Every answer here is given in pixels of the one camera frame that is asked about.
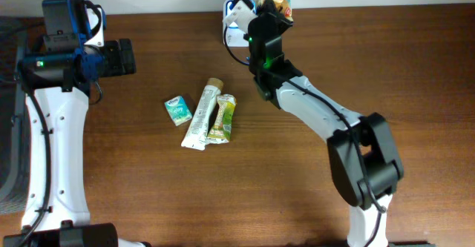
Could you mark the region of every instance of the wire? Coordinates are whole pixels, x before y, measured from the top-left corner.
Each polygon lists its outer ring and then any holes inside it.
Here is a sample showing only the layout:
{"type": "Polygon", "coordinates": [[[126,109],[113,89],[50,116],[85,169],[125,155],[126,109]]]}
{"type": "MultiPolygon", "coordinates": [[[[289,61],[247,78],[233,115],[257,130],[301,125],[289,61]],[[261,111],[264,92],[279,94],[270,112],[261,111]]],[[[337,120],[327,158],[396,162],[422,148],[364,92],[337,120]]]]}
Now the wire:
{"type": "Polygon", "coordinates": [[[371,238],[364,245],[364,247],[370,246],[370,244],[373,243],[374,239],[376,239],[376,235],[378,234],[378,230],[379,230],[379,224],[381,224],[382,216],[383,216],[383,214],[381,212],[378,212],[378,218],[376,219],[376,224],[375,224],[374,229],[373,229],[373,235],[371,235],[371,238]]]}
{"type": "Polygon", "coordinates": [[[15,80],[8,80],[0,74],[0,84],[15,84],[15,80]]]}
{"type": "Polygon", "coordinates": [[[91,30],[91,33],[93,34],[92,37],[95,37],[98,32],[99,32],[99,29],[101,28],[101,25],[102,25],[102,13],[99,11],[99,7],[97,5],[94,5],[94,3],[92,3],[91,1],[88,1],[88,0],[85,0],[84,1],[84,4],[86,5],[86,7],[92,9],[92,11],[96,14],[97,16],[97,24],[96,26],[91,30]]]}
{"type": "Polygon", "coordinates": [[[95,102],[89,103],[89,105],[96,105],[96,104],[98,104],[100,101],[102,101],[103,94],[102,94],[101,86],[99,86],[99,82],[98,82],[98,81],[95,81],[95,82],[94,82],[94,85],[96,86],[97,91],[99,91],[99,98],[98,98],[95,102]]]}
{"type": "Polygon", "coordinates": [[[42,207],[37,210],[38,217],[36,218],[35,222],[32,224],[31,228],[28,230],[26,234],[24,234],[22,240],[16,245],[16,247],[21,247],[25,243],[28,242],[33,232],[38,228],[38,225],[45,217],[45,213],[48,211],[48,203],[50,201],[50,190],[51,190],[51,145],[50,145],[50,131],[48,130],[48,125],[46,124],[45,115],[41,107],[39,106],[38,100],[36,99],[33,91],[26,85],[23,80],[23,76],[20,74],[19,81],[24,88],[25,93],[30,97],[31,102],[33,103],[35,110],[38,114],[39,121],[42,124],[42,133],[45,137],[45,157],[46,157],[46,182],[45,182],[45,196],[43,197],[43,205],[42,207]]]}
{"type": "Polygon", "coordinates": [[[364,165],[364,158],[363,158],[363,154],[361,153],[361,149],[359,148],[359,143],[358,143],[358,140],[356,140],[356,137],[355,137],[355,134],[353,133],[353,128],[351,127],[351,125],[349,124],[349,122],[347,121],[347,119],[344,117],[344,115],[342,113],[340,113],[338,110],[336,110],[335,107],[333,107],[333,105],[331,105],[326,99],[322,98],[321,96],[313,93],[312,91],[306,89],[306,88],[303,88],[297,84],[295,84],[292,80],[290,79],[287,79],[283,76],[279,76],[278,74],[276,73],[273,73],[269,70],[261,70],[261,72],[264,72],[264,73],[267,73],[269,74],[270,76],[273,76],[275,78],[278,78],[280,80],[283,80],[285,82],[288,82],[289,84],[291,84],[292,86],[296,87],[297,89],[299,89],[300,91],[304,92],[305,94],[308,94],[316,99],[318,99],[319,101],[323,102],[326,106],[328,106],[328,108],[330,110],[332,110],[333,113],[335,113],[335,115],[344,123],[344,125],[348,128],[348,133],[350,133],[350,136],[352,138],[352,141],[353,141],[353,144],[356,148],[356,153],[358,154],[358,160],[359,160],[359,164],[361,166],[361,171],[363,173],[363,180],[364,180],[364,184],[367,186],[367,190],[368,190],[368,193],[370,194],[370,199],[371,199],[371,203],[373,203],[376,207],[376,209],[378,209],[378,212],[379,213],[382,213],[384,214],[386,212],[386,208],[384,206],[381,206],[378,202],[378,200],[376,199],[376,196],[374,195],[373,193],[373,190],[370,186],[370,181],[369,181],[369,178],[368,178],[368,173],[367,173],[367,170],[366,170],[366,166],[364,165]]]}
{"type": "Polygon", "coordinates": [[[227,32],[228,32],[228,27],[226,26],[226,27],[224,28],[223,40],[224,40],[224,46],[226,46],[226,49],[228,50],[229,54],[231,55],[231,57],[232,57],[233,59],[236,60],[236,62],[239,62],[239,63],[242,64],[242,65],[249,66],[249,63],[243,62],[243,61],[239,60],[239,59],[233,54],[233,52],[231,51],[231,49],[229,48],[229,46],[228,46],[228,41],[226,40],[227,32]]]}
{"type": "Polygon", "coordinates": [[[25,25],[25,26],[22,26],[22,27],[12,29],[12,30],[10,30],[10,31],[8,31],[5,34],[0,36],[0,42],[4,41],[5,39],[8,39],[9,37],[15,35],[18,32],[21,32],[23,30],[28,30],[28,29],[35,28],[35,27],[40,27],[40,26],[43,26],[43,25],[45,25],[44,22],[38,22],[38,23],[35,23],[35,24],[25,25]]]}

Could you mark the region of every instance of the black clamp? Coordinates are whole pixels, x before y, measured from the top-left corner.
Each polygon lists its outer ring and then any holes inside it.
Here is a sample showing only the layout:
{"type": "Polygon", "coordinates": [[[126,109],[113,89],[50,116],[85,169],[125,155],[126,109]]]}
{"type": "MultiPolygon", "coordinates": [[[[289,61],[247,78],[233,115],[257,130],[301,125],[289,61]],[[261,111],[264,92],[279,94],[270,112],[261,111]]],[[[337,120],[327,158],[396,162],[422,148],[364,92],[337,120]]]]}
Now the black clamp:
{"type": "Polygon", "coordinates": [[[302,76],[289,60],[285,60],[282,51],[281,35],[293,25],[278,12],[272,0],[266,0],[258,9],[258,17],[249,23],[249,71],[255,75],[254,81],[261,97],[280,108],[275,91],[284,81],[295,76],[302,76]],[[266,73],[281,76],[275,78],[266,73]]]}
{"type": "MultiPolygon", "coordinates": [[[[17,247],[23,236],[23,234],[6,236],[3,239],[3,246],[17,247]]],[[[110,223],[74,226],[70,220],[62,221],[58,229],[35,231],[29,240],[29,243],[33,243],[32,246],[58,247],[117,247],[118,242],[117,230],[110,223]]]]}
{"type": "MultiPolygon", "coordinates": [[[[384,117],[378,113],[362,117],[360,123],[353,127],[353,132],[361,145],[371,147],[371,151],[363,157],[370,188],[376,199],[396,192],[397,182],[404,176],[404,169],[384,117]]],[[[347,131],[336,131],[327,140],[327,147],[332,180],[339,194],[349,205],[367,210],[372,200],[364,183],[352,137],[347,131]]]]}
{"type": "Polygon", "coordinates": [[[53,134],[54,130],[51,128],[49,131],[48,131],[48,134],[53,134]]]}
{"type": "Polygon", "coordinates": [[[35,210],[36,213],[53,213],[53,206],[48,206],[47,208],[40,208],[35,210]]]}

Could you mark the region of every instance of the wooden table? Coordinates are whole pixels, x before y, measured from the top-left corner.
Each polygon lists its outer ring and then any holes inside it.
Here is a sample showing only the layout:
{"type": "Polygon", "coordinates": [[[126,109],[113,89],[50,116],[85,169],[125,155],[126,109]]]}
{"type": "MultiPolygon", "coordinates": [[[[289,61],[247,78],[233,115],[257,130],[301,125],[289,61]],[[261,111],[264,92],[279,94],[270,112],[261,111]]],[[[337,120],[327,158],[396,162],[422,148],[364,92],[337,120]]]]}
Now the wooden table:
{"type": "MultiPolygon", "coordinates": [[[[388,239],[474,246],[475,5],[296,10],[294,19],[286,57],[335,101],[390,123],[405,178],[388,239]]],[[[221,13],[108,16],[106,37],[132,40],[137,74],[103,79],[105,98],[88,112],[91,222],[154,246],[344,240],[348,209],[326,145],[261,100],[221,29],[221,13]],[[196,105],[209,77],[238,100],[232,142],[181,148],[188,125],[175,127],[163,102],[181,94],[196,105]]],[[[18,233],[21,216],[0,217],[0,236],[18,233]]]]}

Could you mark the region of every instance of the white bracket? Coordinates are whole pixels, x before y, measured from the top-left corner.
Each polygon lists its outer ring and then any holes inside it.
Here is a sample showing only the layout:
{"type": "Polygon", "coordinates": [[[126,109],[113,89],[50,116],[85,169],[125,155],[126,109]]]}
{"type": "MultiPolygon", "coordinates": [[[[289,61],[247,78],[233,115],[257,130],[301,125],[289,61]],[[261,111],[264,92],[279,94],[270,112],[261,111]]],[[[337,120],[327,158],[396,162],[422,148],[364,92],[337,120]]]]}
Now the white bracket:
{"type": "MultiPolygon", "coordinates": [[[[92,11],[92,9],[86,9],[88,11],[88,18],[89,18],[89,25],[91,26],[91,29],[96,26],[97,22],[99,21],[99,18],[97,18],[97,15],[92,11]]],[[[105,14],[104,11],[102,10],[101,7],[98,7],[99,12],[102,15],[102,21],[101,21],[101,26],[99,27],[99,32],[95,36],[93,36],[92,39],[89,39],[84,43],[84,45],[88,46],[96,46],[96,47],[103,47],[104,46],[104,19],[105,19],[105,14]]]]}
{"type": "MultiPolygon", "coordinates": [[[[58,229],[61,221],[89,225],[91,217],[82,181],[82,132],[89,108],[88,97],[79,89],[62,92],[60,87],[35,90],[35,97],[45,116],[50,134],[51,190],[46,213],[36,231],[58,229]]],[[[32,225],[42,207],[46,183],[45,138],[39,115],[27,98],[31,127],[30,187],[22,226],[32,225]]]]}
{"type": "MultiPolygon", "coordinates": [[[[231,4],[233,0],[226,0],[223,5],[223,19],[226,19],[227,16],[231,14],[231,4]]],[[[248,47],[249,43],[244,39],[244,32],[239,29],[235,22],[231,24],[226,24],[223,22],[223,33],[224,29],[228,25],[228,30],[226,31],[226,42],[230,47],[248,47]]]]}
{"type": "MultiPolygon", "coordinates": [[[[381,206],[385,206],[386,209],[388,209],[392,198],[393,195],[384,195],[378,200],[378,202],[381,206]]],[[[373,236],[373,232],[376,229],[377,219],[378,209],[376,209],[374,205],[371,205],[367,210],[363,210],[361,207],[350,206],[350,233],[347,238],[348,245],[350,247],[364,247],[373,236]]],[[[382,214],[378,233],[376,234],[374,241],[372,241],[368,247],[387,246],[386,220],[387,212],[382,214]]]]}
{"type": "Polygon", "coordinates": [[[247,7],[247,4],[241,0],[232,8],[227,16],[224,16],[223,24],[229,27],[235,23],[240,30],[247,33],[249,23],[257,17],[253,9],[247,7]]]}

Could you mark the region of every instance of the green snack wrapper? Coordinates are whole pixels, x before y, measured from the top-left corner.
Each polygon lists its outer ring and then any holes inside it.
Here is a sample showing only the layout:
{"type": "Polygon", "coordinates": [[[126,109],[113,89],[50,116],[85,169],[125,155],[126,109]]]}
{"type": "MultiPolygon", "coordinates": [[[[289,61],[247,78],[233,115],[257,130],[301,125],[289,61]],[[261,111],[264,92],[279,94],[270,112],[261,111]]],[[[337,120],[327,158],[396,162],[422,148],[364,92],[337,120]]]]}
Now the green snack wrapper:
{"type": "Polygon", "coordinates": [[[236,98],[233,95],[220,95],[216,97],[220,109],[217,112],[216,121],[209,131],[208,144],[221,144],[231,141],[231,121],[235,112],[236,98]]]}

